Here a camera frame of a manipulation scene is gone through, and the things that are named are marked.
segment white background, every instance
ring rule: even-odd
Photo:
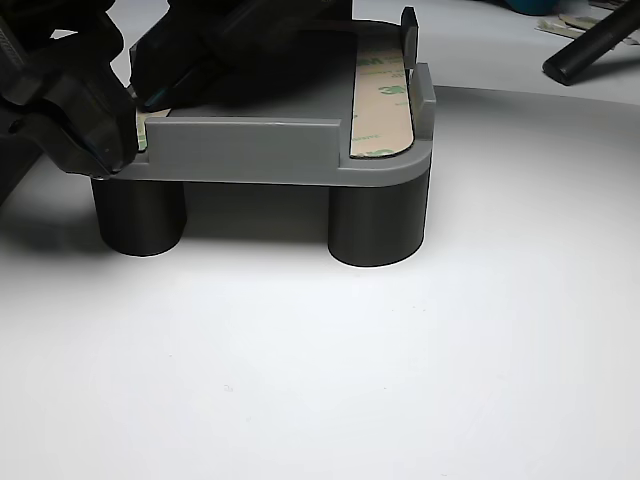
[[[0,478],[640,478],[640,110],[437,95],[425,245],[380,269],[331,258],[321,188],[191,185],[178,247],[123,257],[39,164],[0,211]]]

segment dark gray cylinder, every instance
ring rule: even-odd
[[[100,234],[134,257],[171,250],[182,238],[187,210],[182,182],[92,180]]]
[[[413,255],[424,240],[429,172],[391,187],[332,187],[331,254],[357,267],[389,265]]]

